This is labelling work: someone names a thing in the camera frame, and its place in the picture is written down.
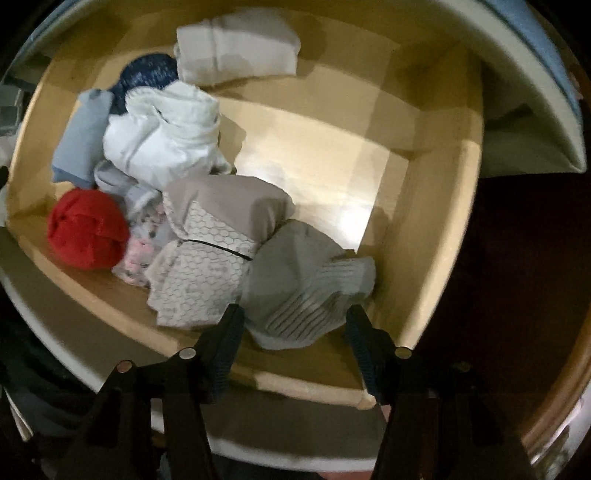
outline light blue folded cloth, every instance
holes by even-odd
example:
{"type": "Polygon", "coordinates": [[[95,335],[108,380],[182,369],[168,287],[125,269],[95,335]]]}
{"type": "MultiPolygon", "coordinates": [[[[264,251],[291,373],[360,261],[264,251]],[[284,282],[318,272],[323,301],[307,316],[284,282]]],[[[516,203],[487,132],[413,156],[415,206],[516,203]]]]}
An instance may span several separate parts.
{"type": "Polygon", "coordinates": [[[87,90],[53,154],[53,181],[69,181],[81,189],[95,186],[94,171],[104,159],[103,136],[109,124],[113,94],[87,90]]]}

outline white bundled garment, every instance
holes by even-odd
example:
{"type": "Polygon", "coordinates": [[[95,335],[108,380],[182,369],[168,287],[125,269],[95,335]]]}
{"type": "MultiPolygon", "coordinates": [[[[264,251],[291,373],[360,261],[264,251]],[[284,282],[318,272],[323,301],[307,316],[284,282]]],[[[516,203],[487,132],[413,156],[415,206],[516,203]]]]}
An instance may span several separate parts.
{"type": "Polygon", "coordinates": [[[125,115],[111,115],[103,146],[115,167],[157,190],[189,170],[230,173],[217,147],[219,102],[181,81],[127,93],[125,115]]]}
{"type": "Polygon", "coordinates": [[[295,75],[300,39],[268,8],[237,13],[177,29],[178,77],[213,86],[239,78],[295,75]]]}

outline dark blue fabric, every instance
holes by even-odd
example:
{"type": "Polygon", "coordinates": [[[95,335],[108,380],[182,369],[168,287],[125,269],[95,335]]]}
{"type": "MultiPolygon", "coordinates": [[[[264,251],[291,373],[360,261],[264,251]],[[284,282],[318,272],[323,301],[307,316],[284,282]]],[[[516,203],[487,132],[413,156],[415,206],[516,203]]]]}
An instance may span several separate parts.
{"type": "Polygon", "coordinates": [[[165,53],[150,53],[132,60],[121,71],[119,81],[109,91],[115,95],[112,115],[127,113],[125,94],[136,87],[163,89],[178,80],[177,61],[165,53]]]}
{"type": "Polygon", "coordinates": [[[568,99],[573,113],[582,122],[576,92],[570,83],[560,53],[535,19],[524,0],[480,0],[493,10],[521,40],[533,51],[539,61],[552,75],[554,81],[568,99]]]}

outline pile of clothes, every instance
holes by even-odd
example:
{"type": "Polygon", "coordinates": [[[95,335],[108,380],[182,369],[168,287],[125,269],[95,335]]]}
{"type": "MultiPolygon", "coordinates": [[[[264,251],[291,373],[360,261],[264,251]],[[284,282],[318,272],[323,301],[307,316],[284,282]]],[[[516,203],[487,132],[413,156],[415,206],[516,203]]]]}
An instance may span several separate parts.
{"type": "Polygon", "coordinates": [[[149,288],[158,325],[212,325],[239,303],[263,348],[311,345],[371,294],[374,261],[290,219],[280,188],[233,174],[218,148],[219,102],[199,88],[294,75],[300,40],[260,8],[177,38],[176,59],[140,57],[110,89],[80,95],[52,165],[54,181],[76,188],[50,215],[50,245],[66,264],[149,288]]]}

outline red ball of fabric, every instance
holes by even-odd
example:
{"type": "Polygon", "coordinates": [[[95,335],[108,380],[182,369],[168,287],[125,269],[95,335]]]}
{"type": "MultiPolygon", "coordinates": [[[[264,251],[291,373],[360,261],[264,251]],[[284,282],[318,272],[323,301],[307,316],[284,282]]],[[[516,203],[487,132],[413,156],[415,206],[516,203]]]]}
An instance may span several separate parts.
{"type": "Polygon", "coordinates": [[[129,228],[109,195],[73,189],[53,207],[47,238],[57,256],[72,267],[112,268],[125,254],[129,228]]]}

